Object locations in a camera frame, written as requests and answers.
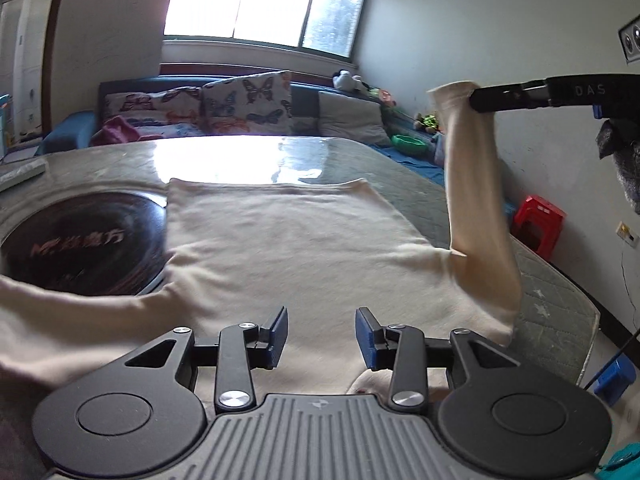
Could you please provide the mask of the teal sleeve right forearm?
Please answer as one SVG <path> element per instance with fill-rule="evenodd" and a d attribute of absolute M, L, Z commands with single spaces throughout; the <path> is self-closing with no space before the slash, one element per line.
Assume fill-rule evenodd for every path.
<path fill-rule="evenodd" d="M 640 443 L 627 444 L 596 473 L 598 480 L 640 480 Z"/>

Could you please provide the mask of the right grey knit gloved hand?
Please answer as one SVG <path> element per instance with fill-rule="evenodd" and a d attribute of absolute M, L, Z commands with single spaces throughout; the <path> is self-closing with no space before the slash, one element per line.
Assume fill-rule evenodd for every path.
<path fill-rule="evenodd" d="M 635 214 L 640 214 L 639 125 L 626 119 L 607 119 L 597 135 L 600 159 L 613 157 L 618 180 Z"/>

